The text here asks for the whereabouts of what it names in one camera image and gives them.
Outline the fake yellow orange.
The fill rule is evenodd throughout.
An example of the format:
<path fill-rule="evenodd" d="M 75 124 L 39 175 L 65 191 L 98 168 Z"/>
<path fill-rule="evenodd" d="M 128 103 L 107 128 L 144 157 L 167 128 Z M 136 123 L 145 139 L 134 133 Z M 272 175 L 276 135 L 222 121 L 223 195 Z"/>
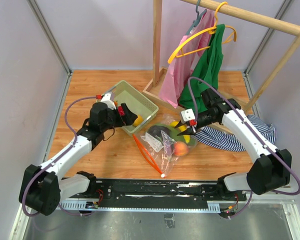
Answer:
<path fill-rule="evenodd" d="M 141 116 L 141 115 L 138 115 L 137 116 L 137 118 L 136 118 L 136 120 L 133 122 L 133 126 L 134 127 L 137 127 L 137 126 L 139 126 L 142 122 L 143 122 L 143 117 Z"/>

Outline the fake purple eggplant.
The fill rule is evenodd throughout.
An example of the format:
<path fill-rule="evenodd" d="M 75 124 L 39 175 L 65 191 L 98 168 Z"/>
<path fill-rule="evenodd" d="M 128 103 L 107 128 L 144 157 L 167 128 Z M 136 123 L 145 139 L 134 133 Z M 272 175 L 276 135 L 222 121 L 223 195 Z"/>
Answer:
<path fill-rule="evenodd" d="M 171 130 L 168 127 L 162 125 L 152 125 L 146 132 L 152 137 L 156 138 L 158 141 L 163 140 L 163 132 L 167 136 L 171 135 Z"/>

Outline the clear zip top bag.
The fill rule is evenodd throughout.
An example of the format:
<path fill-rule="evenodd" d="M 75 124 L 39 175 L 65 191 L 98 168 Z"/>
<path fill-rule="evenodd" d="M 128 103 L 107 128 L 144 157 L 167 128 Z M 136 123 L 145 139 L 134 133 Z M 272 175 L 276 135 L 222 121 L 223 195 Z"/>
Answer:
<path fill-rule="evenodd" d="M 132 137 L 146 162 L 154 168 L 160 175 L 161 178 L 166 178 L 171 172 L 174 165 L 177 164 L 180 160 L 184 159 L 185 156 L 177 157 L 174 155 L 174 143 L 173 144 L 164 144 L 156 138 L 152 137 L 147 133 L 147 130 L 156 124 L 165 124 L 168 125 L 173 121 L 179 120 L 170 114 L 164 114 L 162 118 L 155 122 L 154 124 L 147 127 L 145 130 L 142 130 L 139 133 L 133 134 Z M 196 147 L 188 147 L 188 154 Z"/>

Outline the fake red apple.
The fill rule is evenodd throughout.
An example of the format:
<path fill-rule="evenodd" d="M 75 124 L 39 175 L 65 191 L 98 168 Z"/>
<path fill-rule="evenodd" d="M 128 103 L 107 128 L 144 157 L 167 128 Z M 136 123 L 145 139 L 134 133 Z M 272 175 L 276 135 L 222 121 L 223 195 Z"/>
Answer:
<path fill-rule="evenodd" d="M 125 111 L 123 109 L 123 107 L 120 105 L 117 107 L 118 113 L 120 116 L 124 116 L 125 115 Z"/>

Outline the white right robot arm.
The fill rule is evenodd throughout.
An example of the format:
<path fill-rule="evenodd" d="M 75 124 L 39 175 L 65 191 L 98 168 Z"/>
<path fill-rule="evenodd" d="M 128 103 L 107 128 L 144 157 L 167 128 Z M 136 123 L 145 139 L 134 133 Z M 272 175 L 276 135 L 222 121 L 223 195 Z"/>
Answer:
<path fill-rule="evenodd" d="M 263 195 L 288 185 L 291 180 L 291 153 L 287 149 L 278 149 L 262 136 L 233 98 L 224 98 L 214 88 L 203 91 L 201 96 L 207 110 L 198 112 L 197 108 L 189 108 L 181 111 L 178 125 L 186 126 L 181 135 L 195 135 L 212 123 L 220 123 L 231 131 L 252 161 L 248 172 L 220 177 L 217 196 L 228 200 L 235 191 Z"/>

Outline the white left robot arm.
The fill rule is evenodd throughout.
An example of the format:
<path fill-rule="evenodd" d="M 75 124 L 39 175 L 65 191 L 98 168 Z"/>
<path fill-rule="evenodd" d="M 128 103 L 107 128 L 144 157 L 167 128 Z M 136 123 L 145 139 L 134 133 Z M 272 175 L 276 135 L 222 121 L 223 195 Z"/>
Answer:
<path fill-rule="evenodd" d="M 41 165 L 31 164 L 25 169 L 19 193 L 23 212 L 30 217 L 27 208 L 31 208 L 37 214 L 48 216 L 64 199 L 76 194 L 93 197 L 97 193 L 94 174 L 79 171 L 68 178 L 65 174 L 104 141 L 106 131 L 131 126 L 137 117 L 125 103 L 113 109 L 104 102 L 94 103 L 82 128 L 63 150 Z"/>

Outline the fake green leafy vegetable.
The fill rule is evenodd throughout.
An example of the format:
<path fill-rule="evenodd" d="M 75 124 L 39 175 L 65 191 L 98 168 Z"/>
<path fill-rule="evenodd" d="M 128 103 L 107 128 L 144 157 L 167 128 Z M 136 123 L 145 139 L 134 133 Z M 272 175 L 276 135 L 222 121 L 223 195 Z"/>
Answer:
<path fill-rule="evenodd" d="M 190 135 L 179 135 L 179 133 L 183 132 L 186 129 L 185 125 L 181 125 L 176 128 L 178 121 L 172 121 L 171 123 L 163 124 L 158 123 L 155 124 L 153 133 L 154 135 L 163 143 L 163 144 L 174 144 L 176 142 L 183 142 L 189 148 L 195 147 L 197 142 Z"/>

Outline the fake yellow banana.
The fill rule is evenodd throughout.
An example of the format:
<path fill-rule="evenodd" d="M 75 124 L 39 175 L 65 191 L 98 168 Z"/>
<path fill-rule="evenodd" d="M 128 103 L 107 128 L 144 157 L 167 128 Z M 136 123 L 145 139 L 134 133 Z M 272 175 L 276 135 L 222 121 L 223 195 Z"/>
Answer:
<path fill-rule="evenodd" d="M 187 127 L 185 127 L 185 126 L 176 127 L 177 124 L 178 124 L 178 121 L 173 121 L 170 123 L 170 126 L 172 127 L 173 130 L 175 130 L 177 132 L 177 134 L 179 134 L 180 132 L 183 132 L 187 129 Z M 191 141 L 190 135 L 181 135 L 180 137 L 183 137 L 183 140 L 186 144 L 189 144 Z"/>

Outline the fake peach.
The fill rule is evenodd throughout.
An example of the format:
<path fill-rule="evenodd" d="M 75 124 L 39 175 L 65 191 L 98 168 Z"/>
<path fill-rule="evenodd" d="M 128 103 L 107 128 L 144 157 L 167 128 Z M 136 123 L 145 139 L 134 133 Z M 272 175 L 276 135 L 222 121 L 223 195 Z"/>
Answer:
<path fill-rule="evenodd" d="M 182 141 L 177 141 L 173 144 L 173 154 L 177 157 L 183 157 L 189 152 L 189 147 Z"/>

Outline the light green plastic basket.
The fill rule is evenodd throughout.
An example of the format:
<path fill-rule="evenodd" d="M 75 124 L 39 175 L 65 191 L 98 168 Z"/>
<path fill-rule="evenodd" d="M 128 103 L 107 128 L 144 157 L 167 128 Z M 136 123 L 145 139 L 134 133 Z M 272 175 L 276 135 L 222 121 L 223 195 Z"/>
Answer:
<path fill-rule="evenodd" d="M 121 80 L 103 94 L 112 92 L 111 99 L 118 104 L 126 103 L 127 107 L 136 115 L 143 118 L 138 126 L 123 126 L 122 129 L 132 137 L 139 133 L 151 120 L 153 120 L 159 111 L 159 107 L 130 85 L 127 81 Z"/>

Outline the blue striped cloth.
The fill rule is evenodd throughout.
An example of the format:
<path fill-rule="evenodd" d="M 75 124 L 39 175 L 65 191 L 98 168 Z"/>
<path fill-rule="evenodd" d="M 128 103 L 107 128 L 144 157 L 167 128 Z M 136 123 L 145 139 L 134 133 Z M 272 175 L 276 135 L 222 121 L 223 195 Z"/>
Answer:
<path fill-rule="evenodd" d="M 264 141 L 268 141 L 270 144 L 275 143 L 277 132 L 273 124 L 266 123 L 255 115 L 248 114 L 246 117 L 250 121 L 250 125 L 255 131 L 259 132 L 259 136 L 261 136 Z M 236 129 L 234 132 L 235 134 L 228 134 L 205 126 L 195 135 L 195 138 L 199 143 L 230 152 L 244 152 L 246 146 L 251 146 L 249 139 L 252 139 L 253 143 L 259 143 L 246 126 L 242 129 Z"/>

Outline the pink shirt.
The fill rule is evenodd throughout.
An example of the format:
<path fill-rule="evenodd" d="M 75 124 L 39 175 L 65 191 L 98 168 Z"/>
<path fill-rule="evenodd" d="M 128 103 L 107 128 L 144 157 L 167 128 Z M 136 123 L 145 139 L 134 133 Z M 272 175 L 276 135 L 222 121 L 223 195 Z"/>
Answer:
<path fill-rule="evenodd" d="M 193 28 L 189 35 L 183 36 L 180 43 L 182 44 L 189 37 L 206 28 L 213 27 L 214 24 L 214 12 L 208 9 L 205 15 L 201 18 L 199 24 Z M 182 50 L 184 53 L 188 53 L 207 47 L 210 38 L 211 35 L 208 32 L 205 32 L 187 43 Z M 192 73 L 192 64 L 194 59 L 195 54 L 192 53 L 186 56 L 176 57 L 169 64 L 158 97 L 162 101 L 169 103 L 173 108 L 177 108 L 178 106 L 178 99 L 184 89 L 186 79 L 190 77 Z"/>

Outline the grey-blue clothes hanger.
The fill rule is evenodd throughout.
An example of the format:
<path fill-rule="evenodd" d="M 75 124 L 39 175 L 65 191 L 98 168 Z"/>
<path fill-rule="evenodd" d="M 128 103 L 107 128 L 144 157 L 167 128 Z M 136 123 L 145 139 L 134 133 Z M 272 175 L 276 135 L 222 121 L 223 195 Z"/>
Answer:
<path fill-rule="evenodd" d="M 200 0 L 198 0 L 196 2 L 196 7 L 195 7 L 195 12 L 196 12 L 196 18 L 193 20 L 191 26 L 189 27 L 189 29 L 187 30 L 187 32 L 185 33 L 187 36 L 192 32 L 193 28 L 195 28 L 201 21 L 202 17 L 206 14 L 207 10 L 203 10 L 202 12 L 199 12 L 198 8 L 200 5 Z"/>

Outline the wooden clothes rack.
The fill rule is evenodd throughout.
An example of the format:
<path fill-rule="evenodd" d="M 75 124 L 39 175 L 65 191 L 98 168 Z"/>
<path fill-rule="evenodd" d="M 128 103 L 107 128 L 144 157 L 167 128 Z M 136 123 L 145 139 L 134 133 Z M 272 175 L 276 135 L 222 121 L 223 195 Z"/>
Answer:
<path fill-rule="evenodd" d="M 286 53 L 277 63 L 276 67 L 270 73 L 270 75 L 264 80 L 262 85 L 258 88 L 256 93 L 250 98 L 249 102 L 243 106 L 243 109 L 248 113 L 260 98 L 260 96 L 267 89 L 272 80 L 276 77 L 279 71 L 285 66 L 293 53 L 300 46 L 300 26 L 289 23 L 277 18 L 265 16 L 248 10 L 244 10 L 238 7 L 231 5 L 221 5 L 221 3 L 213 0 L 200 0 L 199 6 L 204 7 L 209 10 L 216 10 L 219 7 L 218 11 L 222 14 L 244 20 L 250 23 L 254 23 L 263 27 L 266 27 L 270 30 L 280 31 L 289 35 L 295 36 L 292 44 L 287 49 Z M 151 90 L 158 91 L 160 88 L 158 84 L 161 80 L 163 74 L 166 73 L 164 67 L 160 68 L 160 47 L 161 47 L 161 23 L 162 23 L 162 1 L 154 0 L 153 1 L 153 78 L 143 89 L 142 93 L 155 102 L 160 104 L 170 110 L 179 111 L 180 108 L 173 108 L 170 104 L 162 101 L 157 93 L 152 93 Z"/>

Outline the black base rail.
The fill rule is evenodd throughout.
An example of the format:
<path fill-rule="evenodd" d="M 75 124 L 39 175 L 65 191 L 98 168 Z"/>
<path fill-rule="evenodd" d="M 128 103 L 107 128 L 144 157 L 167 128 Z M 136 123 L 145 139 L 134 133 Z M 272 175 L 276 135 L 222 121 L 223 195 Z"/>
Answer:
<path fill-rule="evenodd" d="M 87 216 L 98 210 L 223 212 L 212 201 L 246 201 L 242 190 L 229 191 L 220 181 L 97 179 L 78 172 L 58 179 L 54 173 L 31 184 L 25 205 L 45 216 L 56 208 Z"/>

